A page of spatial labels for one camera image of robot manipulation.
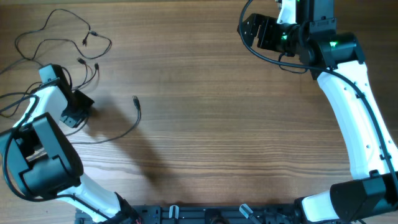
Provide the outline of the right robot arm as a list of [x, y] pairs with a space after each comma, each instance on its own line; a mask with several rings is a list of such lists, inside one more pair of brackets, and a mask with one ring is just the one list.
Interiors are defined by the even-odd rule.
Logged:
[[331, 104], [348, 151], [352, 179], [298, 198], [290, 223], [363, 223], [397, 210], [397, 146], [386, 128], [368, 80], [356, 36], [338, 34], [333, 1], [279, 1], [278, 17], [241, 13], [237, 27], [245, 48], [299, 63], [275, 60], [282, 70], [310, 72]]

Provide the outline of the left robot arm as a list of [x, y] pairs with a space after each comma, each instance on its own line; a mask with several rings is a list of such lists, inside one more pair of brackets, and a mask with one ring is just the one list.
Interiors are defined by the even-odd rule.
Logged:
[[39, 69], [41, 85], [23, 93], [30, 103], [21, 119], [1, 133], [6, 184], [30, 202], [59, 200], [86, 213], [93, 223], [141, 223], [140, 215], [116, 192], [84, 173], [73, 144], [59, 128], [76, 128], [90, 115], [94, 101], [72, 89], [65, 69], [48, 64]]

